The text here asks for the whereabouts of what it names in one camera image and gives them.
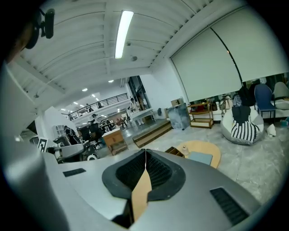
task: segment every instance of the staircase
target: staircase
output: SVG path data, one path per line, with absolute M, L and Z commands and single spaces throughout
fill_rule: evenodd
M 134 143 L 138 148 L 141 148 L 148 143 L 154 141 L 158 137 L 162 136 L 163 134 L 167 133 L 169 130 L 172 129 L 172 125 L 170 121 L 164 121 L 159 125 L 153 127 L 152 129 L 145 131 L 135 137 L 132 138 Z

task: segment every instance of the floor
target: floor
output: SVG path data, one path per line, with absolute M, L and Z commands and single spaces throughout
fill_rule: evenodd
M 276 137 L 269 137 L 264 133 L 263 138 L 252 146 L 233 144 L 221 134 L 220 124 L 215 124 L 212 129 L 173 129 L 143 148 L 165 151 L 189 140 L 214 143 L 222 154 L 218 170 L 247 189 L 263 204 L 276 194 L 289 166 L 289 129 L 280 127 L 278 123 L 275 128 Z M 125 139 L 136 132 L 135 128 L 124 130 Z M 128 144 L 128 150 L 136 149 L 138 148 L 133 142 Z

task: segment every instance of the fluorescent light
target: fluorescent light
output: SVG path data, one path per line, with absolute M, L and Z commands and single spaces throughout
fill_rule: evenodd
M 126 41 L 126 34 L 131 23 L 134 12 L 124 10 L 121 14 L 121 21 L 119 23 L 117 32 L 117 44 L 115 58 L 120 59 L 122 57 L 123 47 Z

